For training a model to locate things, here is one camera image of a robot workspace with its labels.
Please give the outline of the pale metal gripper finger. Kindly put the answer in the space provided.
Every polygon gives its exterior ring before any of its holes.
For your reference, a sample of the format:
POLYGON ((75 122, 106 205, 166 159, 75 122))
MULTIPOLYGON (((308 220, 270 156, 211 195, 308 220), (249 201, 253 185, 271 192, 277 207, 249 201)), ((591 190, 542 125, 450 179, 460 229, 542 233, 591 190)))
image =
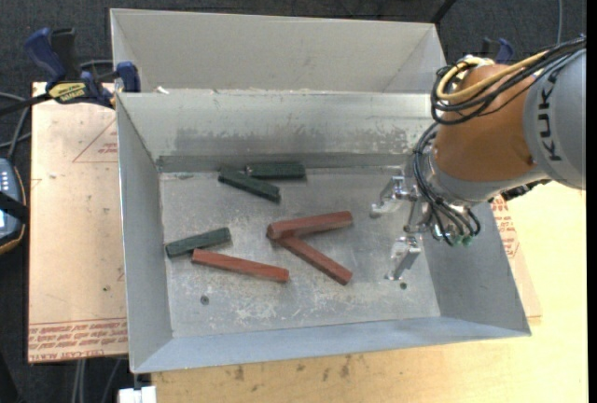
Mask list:
POLYGON ((369 215, 380 217, 400 210, 406 203, 416 201, 416 190, 409 187, 404 175, 393 175, 380 193, 379 199, 370 205, 369 215))
POLYGON ((414 236, 398 238, 391 250, 391 266, 385 278, 390 281, 399 280, 405 270, 408 270, 416 258, 422 253, 422 248, 414 236))

